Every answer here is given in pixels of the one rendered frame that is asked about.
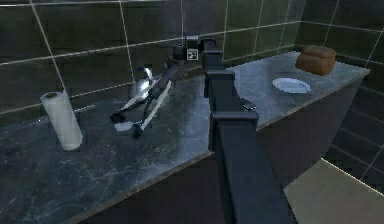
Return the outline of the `white paper towel roll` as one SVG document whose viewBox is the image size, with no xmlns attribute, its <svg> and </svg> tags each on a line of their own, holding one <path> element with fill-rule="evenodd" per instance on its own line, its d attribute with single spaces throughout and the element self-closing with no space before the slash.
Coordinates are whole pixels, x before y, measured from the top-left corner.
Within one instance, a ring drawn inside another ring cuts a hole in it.
<svg viewBox="0 0 384 224">
<path fill-rule="evenodd" d="M 65 91 L 48 92 L 40 97 L 55 133 L 65 151 L 77 149 L 83 134 Z"/>
</svg>

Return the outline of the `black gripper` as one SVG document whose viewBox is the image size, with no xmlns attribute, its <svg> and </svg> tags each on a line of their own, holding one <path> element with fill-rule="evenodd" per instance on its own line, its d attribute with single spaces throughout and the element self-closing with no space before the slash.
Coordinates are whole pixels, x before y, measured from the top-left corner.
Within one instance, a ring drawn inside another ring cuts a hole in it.
<svg viewBox="0 0 384 224">
<path fill-rule="evenodd" d="M 111 115 L 112 122 L 124 122 L 125 113 L 137 107 L 139 104 L 145 104 L 143 118 L 140 122 L 133 125 L 133 138 L 138 139 L 144 129 L 150 124 L 157 111 L 163 104 L 171 88 L 172 77 L 184 67 L 187 60 L 186 47 L 184 45 L 174 45 L 172 54 L 165 61 L 165 71 L 158 80 L 146 79 L 143 81 L 139 92 L 137 92 L 118 112 Z"/>
</svg>

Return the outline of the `white plate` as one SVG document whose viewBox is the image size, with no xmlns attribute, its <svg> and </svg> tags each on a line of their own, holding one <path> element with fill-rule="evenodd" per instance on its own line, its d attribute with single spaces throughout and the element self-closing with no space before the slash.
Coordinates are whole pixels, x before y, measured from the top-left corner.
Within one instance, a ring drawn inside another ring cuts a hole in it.
<svg viewBox="0 0 384 224">
<path fill-rule="evenodd" d="M 272 85 L 281 91 L 293 94 L 304 94 L 311 90 L 309 84 L 293 78 L 277 78 L 272 81 Z"/>
</svg>

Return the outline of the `dark marble counter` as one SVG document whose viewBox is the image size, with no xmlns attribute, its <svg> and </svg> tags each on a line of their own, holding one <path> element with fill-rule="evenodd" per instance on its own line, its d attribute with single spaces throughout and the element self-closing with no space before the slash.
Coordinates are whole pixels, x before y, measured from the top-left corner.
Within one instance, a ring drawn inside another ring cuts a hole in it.
<svg viewBox="0 0 384 224">
<path fill-rule="evenodd" d="M 336 63 L 326 76 L 295 67 L 297 52 L 234 67 L 240 96 L 257 106 L 262 139 L 281 185 L 287 186 L 327 152 L 368 70 Z M 281 91 L 277 78 L 306 82 L 304 94 Z M 209 104 L 204 79 L 172 85 L 168 102 L 139 139 L 117 131 L 109 117 L 121 98 L 79 115 L 82 145 L 62 149 L 44 118 L 0 128 L 0 224 L 74 224 L 174 173 L 208 170 Z"/>
</svg>

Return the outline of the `brown bread loaf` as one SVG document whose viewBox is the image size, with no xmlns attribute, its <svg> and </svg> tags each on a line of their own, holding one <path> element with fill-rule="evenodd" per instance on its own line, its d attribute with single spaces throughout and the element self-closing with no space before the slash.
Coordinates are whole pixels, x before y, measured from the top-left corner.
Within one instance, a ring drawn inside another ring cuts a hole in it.
<svg viewBox="0 0 384 224">
<path fill-rule="evenodd" d="M 295 67 L 315 75 L 325 76 L 331 73 L 336 63 L 336 51 L 332 48 L 309 45 L 302 49 Z"/>
</svg>

